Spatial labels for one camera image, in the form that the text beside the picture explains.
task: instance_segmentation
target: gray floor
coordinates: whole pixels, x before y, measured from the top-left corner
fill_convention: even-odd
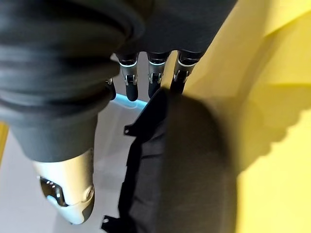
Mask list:
[[[139,98],[148,100],[146,54],[141,54],[138,65]],[[117,92],[124,94],[122,78],[114,80]],[[141,107],[135,106],[111,102],[99,115],[95,137],[95,207],[90,219],[78,226],[68,224],[45,200],[31,162],[9,133],[0,169],[0,232],[102,233],[103,215],[118,216],[119,193],[133,141],[123,136],[123,127],[133,123],[140,113]]]

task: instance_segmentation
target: yellow surface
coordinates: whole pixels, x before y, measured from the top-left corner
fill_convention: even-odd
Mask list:
[[[185,94],[214,109],[243,171],[236,232],[311,233],[311,1],[240,0]]]
[[[0,123],[0,166],[7,135],[8,135],[8,127],[5,124]]]

